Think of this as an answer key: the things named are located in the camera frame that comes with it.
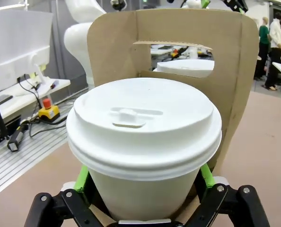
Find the white monitor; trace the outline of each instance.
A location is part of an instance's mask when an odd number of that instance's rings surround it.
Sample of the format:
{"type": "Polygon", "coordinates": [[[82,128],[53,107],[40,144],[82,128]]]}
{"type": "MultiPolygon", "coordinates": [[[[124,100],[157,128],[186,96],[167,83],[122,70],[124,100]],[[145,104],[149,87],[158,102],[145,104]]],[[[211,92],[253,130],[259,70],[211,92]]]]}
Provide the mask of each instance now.
{"type": "Polygon", "coordinates": [[[49,63],[52,13],[0,10],[0,90],[49,63]]]}

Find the green shirt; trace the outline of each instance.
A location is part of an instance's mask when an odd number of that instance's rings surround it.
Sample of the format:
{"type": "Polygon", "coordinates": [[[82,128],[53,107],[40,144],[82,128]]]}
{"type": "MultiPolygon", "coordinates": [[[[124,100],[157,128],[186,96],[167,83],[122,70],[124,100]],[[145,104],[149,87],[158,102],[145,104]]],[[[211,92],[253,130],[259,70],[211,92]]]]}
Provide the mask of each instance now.
{"type": "Polygon", "coordinates": [[[260,42],[262,44],[269,44],[269,39],[268,39],[268,34],[269,34],[269,29],[267,26],[262,25],[259,28],[259,37],[260,37],[260,42]]]}

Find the hair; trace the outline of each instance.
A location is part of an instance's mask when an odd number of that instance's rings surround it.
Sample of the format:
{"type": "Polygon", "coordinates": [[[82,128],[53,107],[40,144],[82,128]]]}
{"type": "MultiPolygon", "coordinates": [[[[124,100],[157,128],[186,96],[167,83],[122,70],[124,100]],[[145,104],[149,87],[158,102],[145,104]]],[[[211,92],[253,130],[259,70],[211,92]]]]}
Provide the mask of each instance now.
{"type": "Polygon", "coordinates": [[[275,18],[281,20],[281,13],[280,12],[275,13],[275,18]]]}
{"type": "Polygon", "coordinates": [[[263,17],[263,22],[267,25],[269,23],[269,19],[267,17],[263,17]]]}

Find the brown table surface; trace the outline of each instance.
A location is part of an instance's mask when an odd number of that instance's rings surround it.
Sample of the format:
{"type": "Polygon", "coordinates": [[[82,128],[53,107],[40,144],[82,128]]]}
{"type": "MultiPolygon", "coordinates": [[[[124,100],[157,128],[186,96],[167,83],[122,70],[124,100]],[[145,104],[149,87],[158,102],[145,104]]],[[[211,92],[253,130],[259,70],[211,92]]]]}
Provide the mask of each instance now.
{"type": "MultiPolygon", "coordinates": [[[[0,227],[24,226],[34,196],[39,192],[56,195],[63,183],[76,180],[80,167],[67,144],[38,163],[0,193],[0,227]]],[[[270,225],[281,227],[281,98],[251,92],[221,175],[236,189],[253,185],[270,225]]],[[[76,225],[69,220],[63,226],[76,225]]],[[[227,216],[219,215],[212,226],[232,224],[227,216]]]]}

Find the black pants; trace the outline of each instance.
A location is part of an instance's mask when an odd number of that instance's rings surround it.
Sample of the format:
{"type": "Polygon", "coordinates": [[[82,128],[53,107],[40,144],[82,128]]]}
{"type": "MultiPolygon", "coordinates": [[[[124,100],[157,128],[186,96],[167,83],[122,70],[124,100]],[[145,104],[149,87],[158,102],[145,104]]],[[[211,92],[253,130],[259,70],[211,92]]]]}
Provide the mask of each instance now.
{"type": "Polygon", "coordinates": [[[266,87],[274,87],[278,77],[278,69],[273,66],[273,62],[281,63],[281,49],[272,48],[271,50],[271,65],[268,74],[268,78],[265,82],[266,87]]]}
{"type": "Polygon", "coordinates": [[[254,74],[254,77],[256,78],[261,78],[263,75],[265,75],[264,66],[268,58],[268,51],[269,51],[268,44],[259,43],[258,56],[261,57],[262,59],[260,61],[257,61],[256,63],[255,74],[254,74]]]}

